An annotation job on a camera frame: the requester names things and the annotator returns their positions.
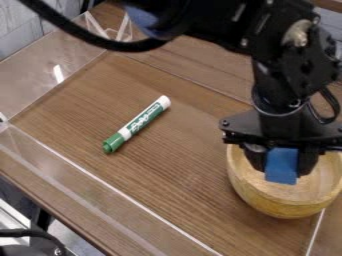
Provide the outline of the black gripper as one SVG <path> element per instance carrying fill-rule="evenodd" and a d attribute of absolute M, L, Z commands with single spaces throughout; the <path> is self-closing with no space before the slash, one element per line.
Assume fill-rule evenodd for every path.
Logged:
<path fill-rule="evenodd" d="M 298 176 L 311 173 L 325 151 L 342 151 L 342 123 L 323 124 L 311 106 L 285 114 L 251 109 L 219 121 L 223 142 L 238 145 L 255 170 L 263 172 L 267 152 L 274 148 L 299 150 Z"/>

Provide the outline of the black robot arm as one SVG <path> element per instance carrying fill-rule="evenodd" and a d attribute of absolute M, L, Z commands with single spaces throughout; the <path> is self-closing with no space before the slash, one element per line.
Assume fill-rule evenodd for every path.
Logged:
<path fill-rule="evenodd" d="M 319 157 L 342 151 L 334 116 L 311 102 L 321 96 L 334 110 L 329 87 L 342 76 L 337 42 L 319 25 L 311 0 L 118 0 L 144 37 L 123 42 L 88 32 L 44 0 L 19 0 L 43 19 L 88 44 L 116 52 L 155 50 L 187 35 L 251 59 L 250 111 L 219 122 L 223 140 L 238 145 L 251 166 L 270 172 L 285 161 L 297 176 L 311 173 Z"/>

